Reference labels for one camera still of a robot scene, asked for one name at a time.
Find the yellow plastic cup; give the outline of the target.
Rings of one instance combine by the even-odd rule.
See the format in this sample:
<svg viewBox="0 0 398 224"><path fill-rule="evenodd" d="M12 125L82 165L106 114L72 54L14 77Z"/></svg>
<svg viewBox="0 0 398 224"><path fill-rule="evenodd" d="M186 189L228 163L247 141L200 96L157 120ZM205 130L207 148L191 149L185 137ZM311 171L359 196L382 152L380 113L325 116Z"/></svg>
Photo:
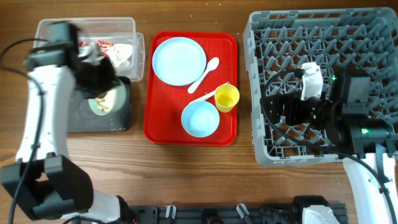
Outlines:
<svg viewBox="0 0 398 224"><path fill-rule="evenodd" d="M216 108L223 113L231 111L240 99L239 90L231 84L219 86L215 91Z"/></svg>

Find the green bowl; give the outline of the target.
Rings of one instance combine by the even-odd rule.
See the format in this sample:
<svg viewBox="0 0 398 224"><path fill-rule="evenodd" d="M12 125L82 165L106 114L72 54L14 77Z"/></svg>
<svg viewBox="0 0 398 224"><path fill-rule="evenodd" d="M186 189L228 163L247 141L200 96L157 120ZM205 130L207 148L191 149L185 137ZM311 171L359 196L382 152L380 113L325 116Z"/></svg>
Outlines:
<svg viewBox="0 0 398 224"><path fill-rule="evenodd" d="M120 80L119 85L107 91L102 97L97 98L104 98L107 103L109 103L110 108L108 112L102 112L95 103L95 98L88 99L88 104L91 110L100 116L109 114L111 112L117 112L123 106L125 100L127 99L127 90L124 83Z"/></svg>

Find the light blue bowl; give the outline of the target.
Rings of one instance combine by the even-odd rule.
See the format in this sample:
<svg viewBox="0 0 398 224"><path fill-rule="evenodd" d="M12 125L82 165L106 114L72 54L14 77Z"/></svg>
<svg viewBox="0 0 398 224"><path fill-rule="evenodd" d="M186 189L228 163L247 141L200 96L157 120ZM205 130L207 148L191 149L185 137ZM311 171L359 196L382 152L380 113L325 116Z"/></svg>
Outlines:
<svg viewBox="0 0 398 224"><path fill-rule="evenodd" d="M205 138L218 129L220 115L213 104L207 101L194 101L183 109L181 124L189 135Z"/></svg>

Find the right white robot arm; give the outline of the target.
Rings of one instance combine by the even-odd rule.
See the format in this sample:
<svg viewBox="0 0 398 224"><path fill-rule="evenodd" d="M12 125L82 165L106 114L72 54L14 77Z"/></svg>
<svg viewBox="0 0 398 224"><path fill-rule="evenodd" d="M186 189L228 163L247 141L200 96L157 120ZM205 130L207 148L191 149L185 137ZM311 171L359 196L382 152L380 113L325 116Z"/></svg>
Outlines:
<svg viewBox="0 0 398 224"><path fill-rule="evenodd" d="M397 190L387 170L395 165L397 139L392 126L383 119L369 118L371 78L358 68L335 68L329 97L306 97L304 91L268 95L262 92L264 118L273 130L316 151L336 154L343 160L356 203L358 220L380 220L390 214L388 223L397 223ZM324 130L332 145L321 147L298 140L277 127L285 116L288 125L307 123Z"/></svg>

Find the rice and food scraps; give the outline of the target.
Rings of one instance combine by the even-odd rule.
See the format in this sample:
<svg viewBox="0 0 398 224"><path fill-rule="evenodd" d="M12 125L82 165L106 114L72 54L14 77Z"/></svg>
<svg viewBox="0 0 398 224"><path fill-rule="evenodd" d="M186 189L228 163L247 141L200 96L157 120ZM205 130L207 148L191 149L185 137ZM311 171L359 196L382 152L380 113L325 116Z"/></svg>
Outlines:
<svg viewBox="0 0 398 224"><path fill-rule="evenodd" d="M95 103L102 112L109 111L110 105L106 102L104 98L95 98Z"/></svg>

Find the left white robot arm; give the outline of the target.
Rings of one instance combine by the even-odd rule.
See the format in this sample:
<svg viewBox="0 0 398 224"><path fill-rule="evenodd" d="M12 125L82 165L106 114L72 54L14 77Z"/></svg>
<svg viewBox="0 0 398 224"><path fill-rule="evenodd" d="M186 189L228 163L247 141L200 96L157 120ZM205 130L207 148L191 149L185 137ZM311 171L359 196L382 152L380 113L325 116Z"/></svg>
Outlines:
<svg viewBox="0 0 398 224"><path fill-rule="evenodd" d="M12 197L9 223L17 208L32 221L139 223L122 197L95 190L90 176L68 156L73 93L95 99L118 90L117 108L130 104L131 93L127 78L116 75L96 44L80 53L78 33L71 22L52 23L50 37L26 60L29 100L24 135L15 163L1 169L1 185Z"/></svg>

